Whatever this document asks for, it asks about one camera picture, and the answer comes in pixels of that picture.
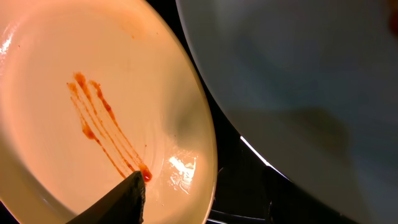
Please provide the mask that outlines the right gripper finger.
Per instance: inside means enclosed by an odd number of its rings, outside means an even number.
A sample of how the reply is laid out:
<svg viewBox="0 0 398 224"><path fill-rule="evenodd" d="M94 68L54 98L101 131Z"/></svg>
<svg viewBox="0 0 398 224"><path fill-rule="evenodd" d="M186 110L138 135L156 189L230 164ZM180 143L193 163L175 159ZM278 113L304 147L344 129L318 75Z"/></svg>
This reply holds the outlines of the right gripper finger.
<svg viewBox="0 0 398 224"><path fill-rule="evenodd" d="M135 171L68 224L141 224L145 201L144 178Z"/></svg>

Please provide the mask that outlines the light blue plate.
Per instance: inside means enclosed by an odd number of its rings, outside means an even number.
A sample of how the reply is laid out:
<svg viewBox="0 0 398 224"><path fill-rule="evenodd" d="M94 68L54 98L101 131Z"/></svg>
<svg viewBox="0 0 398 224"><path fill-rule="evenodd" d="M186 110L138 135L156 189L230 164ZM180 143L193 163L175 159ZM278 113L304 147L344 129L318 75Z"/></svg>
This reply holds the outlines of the light blue plate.
<svg viewBox="0 0 398 224"><path fill-rule="evenodd" d="M397 222L395 1L178 1L194 61L240 135L311 196Z"/></svg>

